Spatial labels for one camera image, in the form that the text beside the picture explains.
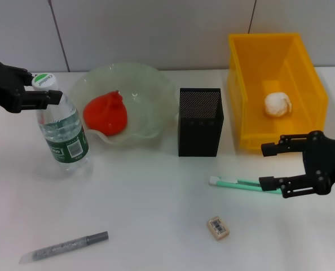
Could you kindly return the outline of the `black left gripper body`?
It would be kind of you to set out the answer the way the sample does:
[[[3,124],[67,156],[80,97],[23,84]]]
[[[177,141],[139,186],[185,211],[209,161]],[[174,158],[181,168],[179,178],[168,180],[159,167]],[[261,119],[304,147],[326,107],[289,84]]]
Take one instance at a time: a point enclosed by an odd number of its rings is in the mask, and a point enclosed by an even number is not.
[[[10,113],[21,112],[20,104],[25,93],[25,85],[9,85],[6,83],[7,71],[0,62],[0,106]]]

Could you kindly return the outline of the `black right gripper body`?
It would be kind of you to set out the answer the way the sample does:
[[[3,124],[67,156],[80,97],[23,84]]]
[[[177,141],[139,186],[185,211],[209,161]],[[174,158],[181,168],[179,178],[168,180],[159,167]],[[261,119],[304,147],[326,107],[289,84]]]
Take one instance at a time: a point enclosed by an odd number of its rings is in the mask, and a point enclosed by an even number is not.
[[[329,194],[335,183],[335,139],[326,137],[322,131],[310,132],[303,163],[314,193]]]

